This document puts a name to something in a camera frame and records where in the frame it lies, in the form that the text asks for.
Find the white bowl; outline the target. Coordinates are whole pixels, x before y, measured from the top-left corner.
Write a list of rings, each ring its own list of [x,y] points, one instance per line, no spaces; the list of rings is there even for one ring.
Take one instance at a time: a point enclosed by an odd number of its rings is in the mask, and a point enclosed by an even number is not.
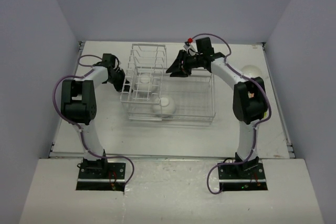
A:
[[[249,78],[262,77],[262,71],[260,68],[254,65],[245,65],[241,68],[241,72],[244,76]]]
[[[159,87],[157,78],[154,78],[148,73],[143,73],[137,76],[135,82],[135,89],[140,95],[150,95],[154,93]]]
[[[161,118],[169,118],[176,111],[175,100],[170,97],[163,95],[161,97],[154,97],[152,104],[152,112]]]

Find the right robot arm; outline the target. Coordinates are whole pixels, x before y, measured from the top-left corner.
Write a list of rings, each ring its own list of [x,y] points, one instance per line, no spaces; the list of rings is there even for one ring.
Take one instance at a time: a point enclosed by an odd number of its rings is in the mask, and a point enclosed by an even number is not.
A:
[[[248,77],[228,63],[228,56],[215,52],[211,34],[202,33],[189,38],[178,52],[166,73],[170,77],[189,77],[192,70],[204,68],[223,80],[233,91],[233,113],[239,121],[239,144],[234,162],[223,162],[226,173],[246,178],[257,167],[257,137],[259,125],[271,117],[270,103],[261,77]]]

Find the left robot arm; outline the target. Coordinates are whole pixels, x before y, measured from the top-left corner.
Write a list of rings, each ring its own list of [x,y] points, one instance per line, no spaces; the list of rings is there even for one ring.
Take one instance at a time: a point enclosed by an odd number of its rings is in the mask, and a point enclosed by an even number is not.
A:
[[[83,147],[79,179],[108,178],[116,182],[124,177],[124,164],[113,165],[108,161],[110,157],[102,147],[94,121],[97,114],[96,88],[110,83],[116,91],[122,91],[126,78],[119,65],[117,56],[103,54],[83,76],[68,75],[58,80],[55,85],[61,87],[61,95],[60,105],[53,101],[54,108],[63,120],[77,130]]]

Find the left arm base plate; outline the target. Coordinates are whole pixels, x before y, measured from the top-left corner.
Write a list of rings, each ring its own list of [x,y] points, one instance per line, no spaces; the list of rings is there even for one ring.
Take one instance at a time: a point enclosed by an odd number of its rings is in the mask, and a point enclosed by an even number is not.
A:
[[[76,190],[124,192],[126,163],[107,162],[103,166],[81,163],[77,166],[79,173]]]

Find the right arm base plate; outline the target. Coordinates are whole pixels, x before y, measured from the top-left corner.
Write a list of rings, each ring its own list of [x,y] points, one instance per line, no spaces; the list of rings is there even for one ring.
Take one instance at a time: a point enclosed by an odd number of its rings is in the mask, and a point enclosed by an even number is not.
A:
[[[264,191],[268,190],[266,175],[262,162],[257,166],[242,170],[237,165],[231,165],[233,159],[225,159],[229,165],[218,168],[219,189],[226,191]]]

